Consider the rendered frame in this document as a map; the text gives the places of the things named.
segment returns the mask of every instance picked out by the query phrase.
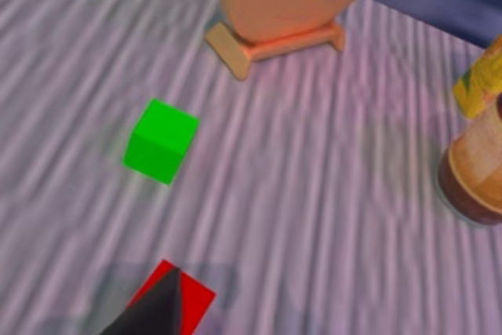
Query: red block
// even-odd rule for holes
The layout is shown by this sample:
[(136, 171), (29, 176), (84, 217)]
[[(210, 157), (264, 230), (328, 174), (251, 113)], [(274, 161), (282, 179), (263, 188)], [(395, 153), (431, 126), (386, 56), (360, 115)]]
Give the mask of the red block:
[[(134, 305), (152, 286), (159, 282), (173, 268), (175, 268), (174, 265), (167, 260), (163, 260), (143, 286), (137, 291), (127, 307)], [(203, 284), (184, 272), (181, 273), (182, 317), (180, 335), (192, 335), (194, 333), (215, 296), (216, 294), (212, 290), (206, 288)]]

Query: brown jar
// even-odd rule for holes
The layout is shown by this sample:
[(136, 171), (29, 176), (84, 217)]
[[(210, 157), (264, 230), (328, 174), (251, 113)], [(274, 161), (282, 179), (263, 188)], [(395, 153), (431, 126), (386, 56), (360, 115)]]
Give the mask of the brown jar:
[(446, 150), (438, 184), (469, 219), (502, 223), (502, 94)]

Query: wooden table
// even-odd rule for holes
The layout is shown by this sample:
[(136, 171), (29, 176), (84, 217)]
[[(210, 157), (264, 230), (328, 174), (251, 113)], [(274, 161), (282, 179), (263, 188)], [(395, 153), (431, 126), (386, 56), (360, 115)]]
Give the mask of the wooden table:
[[(480, 49), (358, 0), (343, 54), (236, 82), (217, 0), (0, 4), (2, 335), (99, 333), (163, 258), (217, 291), (200, 334), (502, 332), (502, 233), (433, 181)], [(202, 122), (170, 188), (120, 163), (154, 96)]]

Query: yellow box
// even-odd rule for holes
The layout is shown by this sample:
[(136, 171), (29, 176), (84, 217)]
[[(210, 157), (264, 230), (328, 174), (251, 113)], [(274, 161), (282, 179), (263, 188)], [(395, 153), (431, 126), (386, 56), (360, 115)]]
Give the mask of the yellow box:
[(502, 35), (485, 50), (453, 86), (453, 95), (467, 118), (474, 118), (502, 93)]

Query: green cube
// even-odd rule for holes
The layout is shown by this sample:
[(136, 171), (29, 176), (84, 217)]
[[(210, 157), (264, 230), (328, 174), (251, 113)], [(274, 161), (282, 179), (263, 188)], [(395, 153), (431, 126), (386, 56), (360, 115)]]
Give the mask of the green cube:
[(124, 165), (170, 184), (197, 127), (197, 118), (153, 99), (134, 126), (124, 154)]

